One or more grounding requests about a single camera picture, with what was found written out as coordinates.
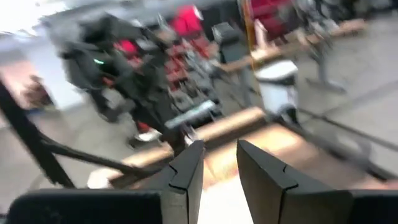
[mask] red cushion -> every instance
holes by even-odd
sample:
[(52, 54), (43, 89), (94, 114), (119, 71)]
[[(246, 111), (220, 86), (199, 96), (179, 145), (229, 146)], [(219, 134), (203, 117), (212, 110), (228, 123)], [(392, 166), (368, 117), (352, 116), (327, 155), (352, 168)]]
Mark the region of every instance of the red cushion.
[(285, 25), (281, 23), (281, 21), (275, 18), (262, 19), (260, 20), (261, 24), (268, 31), (267, 38), (268, 40), (276, 39), (285, 34), (286, 29)]
[(133, 54), (133, 53), (136, 53), (136, 51), (137, 51), (136, 46), (134, 46), (134, 44), (131, 43), (129, 40), (121, 40), (121, 41), (119, 42), (119, 45), (121, 46), (121, 48), (122, 48), (126, 53)]
[(200, 19), (195, 14), (195, 6), (184, 6), (178, 10), (171, 26), (178, 35), (188, 35), (202, 30)]
[(253, 18), (257, 19), (257, 17), (262, 16), (270, 16), (275, 13), (278, 9), (277, 6), (279, 3), (272, 2), (270, 0), (252, 0), (251, 1), (251, 9), (253, 13)]

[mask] white sneaker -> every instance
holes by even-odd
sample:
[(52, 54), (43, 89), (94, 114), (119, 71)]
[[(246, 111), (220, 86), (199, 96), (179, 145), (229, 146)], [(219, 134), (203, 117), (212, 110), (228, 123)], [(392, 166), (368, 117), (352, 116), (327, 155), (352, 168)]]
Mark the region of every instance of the white sneaker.
[(139, 141), (143, 141), (143, 142), (149, 142), (149, 141), (153, 141), (153, 140), (157, 139), (161, 135), (162, 134), (160, 132), (158, 132), (157, 130), (150, 129), (146, 133), (136, 135), (136, 139)]

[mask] metal bar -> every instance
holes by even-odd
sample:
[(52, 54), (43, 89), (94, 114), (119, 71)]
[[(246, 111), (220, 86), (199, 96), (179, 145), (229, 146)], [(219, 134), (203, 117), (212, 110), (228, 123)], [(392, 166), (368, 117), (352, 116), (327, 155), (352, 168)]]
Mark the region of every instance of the metal bar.
[(251, 88), (250, 88), (250, 84), (249, 84), (249, 80), (248, 80), (248, 76), (249, 76), (248, 70), (249, 69), (247, 67), (244, 67), (237, 71), (239, 82), (241, 84), (243, 101), (247, 108), (249, 108), (253, 105), (251, 98), (250, 98)]
[(0, 79), (0, 110), (9, 121), (15, 133), (25, 144), (36, 163), (53, 184), (60, 184), (67, 188), (75, 188), (68, 174), (64, 171), (55, 156), (41, 141), (42, 133), (30, 122), (25, 111), (17, 104), (15, 99)]
[(322, 121), (324, 121), (326, 123), (329, 123), (329, 124), (332, 124), (332, 125), (334, 125), (334, 126), (336, 126), (338, 128), (341, 128), (341, 129), (343, 129), (343, 130), (345, 130), (345, 131), (347, 131), (349, 133), (356, 134), (358, 136), (361, 136), (362, 138), (365, 138), (365, 139), (368, 139), (368, 140), (370, 140), (372, 142), (375, 142), (376, 144), (379, 144), (381, 146), (387, 147), (387, 148), (391, 149), (392, 151), (398, 152), (398, 145), (396, 145), (396, 144), (394, 144), (392, 142), (388, 142), (388, 141), (386, 141), (384, 139), (377, 138), (377, 137), (372, 136), (370, 134), (366, 134), (366, 133), (364, 133), (364, 132), (362, 132), (360, 130), (354, 129), (352, 127), (337, 123), (336, 121), (332, 121), (332, 120), (326, 118), (325, 116), (319, 116), (317, 114), (311, 113), (311, 112), (309, 112), (307, 110), (303, 110), (303, 109), (298, 109), (298, 110), (301, 113), (310, 115), (311, 117), (313, 117), (315, 119), (320, 119), (320, 120), (322, 120)]
[(79, 161), (89, 162), (99, 166), (106, 166), (109, 168), (117, 169), (124, 174), (134, 174), (140, 178), (147, 177), (149, 175), (145, 170), (141, 168), (127, 166), (120, 162), (115, 162), (110, 159), (102, 158), (100, 156), (95, 156), (89, 153), (77, 151), (68, 146), (61, 145), (49, 138), (43, 137), (43, 139), (44, 139), (43, 140), (44, 144), (48, 145), (48, 150), (56, 155), (66, 156)]
[(228, 97), (230, 97), (233, 101), (235, 101), (240, 108), (244, 109), (246, 107), (245, 103), (241, 103), (241, 100), (239, 100), (238, 97), (236, 97), (236, 92), (234, 91), (235, 89), (240, 89), (240, 85), (231, 80), (230, 74), (226, 75), (221, 75), (218, 79), (232, 88), (232, 91), (227, 92)]
[(327, 90), (335, 91), (337, 93), (345, 93), (344, 87), (334, 81), (331, 81), (328, 77), (328, 68), (325, 55), (325, 44), (324, 42), (319, 42), (313, 46), (315, 51), (315, 62), (318, 65), (318, 80), (307, 79), (308, 84), (318, 87), (326, 88)]
[(380, 166), (371, 161), (367, 161), (366, 163), (361, 163), (360, 161), (362, 158), (352, 153), (354, 150), (347, 150), (347, 147), (343, 146), (342, 144), (338, 144), (329, 139), (321, 138), (319, 136), (311, 134), (308, 131), (294, 124), (288, 124), (285, 122), (280, 122), (280, 123), (281, 125), (285, 126), (287, 129), (303, 137), (306, 141), (312, 142), (314, 145), (319, 146), (320, 148), (328, 151), (334, 156), (340, 157), (341, 159), (348, 159), (350, 161), (353, 161), (353, 159), (359, 159), (356, 160), (355, 165), (361, 168), (362, 170), (370, 173), (371, 175), (375, 176), (378, 179), (391, 180), (397, 178), (397, 175), (393, 174), (392, 172), (389, 172), (388, 170), (381, 168)]

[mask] floor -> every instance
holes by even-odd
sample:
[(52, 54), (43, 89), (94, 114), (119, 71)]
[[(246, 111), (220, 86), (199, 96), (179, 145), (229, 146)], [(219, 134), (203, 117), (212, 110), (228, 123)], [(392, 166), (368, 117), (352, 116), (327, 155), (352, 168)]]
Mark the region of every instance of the floor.
[[(370, 22), (364, 35), (347, 37), (335, 42), (330, 55), (329, 73), (336, 81), (344, 83), (347, 94), (336, 94), (308, 86), (305, 78), (316, 77), (315, 64), (300, 55), (298, 88), (300, 107), (325, 116), (365, 133), (398, 144), (398, 16), (384, 16)], [(253, 101), (259, 103), (257, 96)], [(239, 106), (224, 100), (227, 113)], [(309, 129), (319, 128), (316, 122), (301, 116)], [(108, 124), (99, 118), (92, 106), (75, 108), (67, 113), (41, 114), (32, 118), (43, 133), (75, 149), (120, 160), (134, 153), (126, 146), (126, 138), (134, 133), (130, 119), (122, 118), (119, 124)], [(51, 187), (40, 169), (30, 158), (24, 146), (9, 129), (0, 130), (0, 213), (27, 190)], [(398, 174), (398, 153), (371, 143), (371, 159)], [(81, 162), (59, 158), (77, 186), (86, 184), (89, 173), (96, 167)]]

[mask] white trash can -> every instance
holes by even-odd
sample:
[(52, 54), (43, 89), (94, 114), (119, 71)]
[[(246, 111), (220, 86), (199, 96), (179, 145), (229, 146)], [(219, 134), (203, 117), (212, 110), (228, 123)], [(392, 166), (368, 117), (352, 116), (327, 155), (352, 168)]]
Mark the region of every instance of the white trash can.
[(281, 60), (256, 71), (267, 113), (282, 116), (297, 108), (297, 72), (298, 68), (291, 60)]

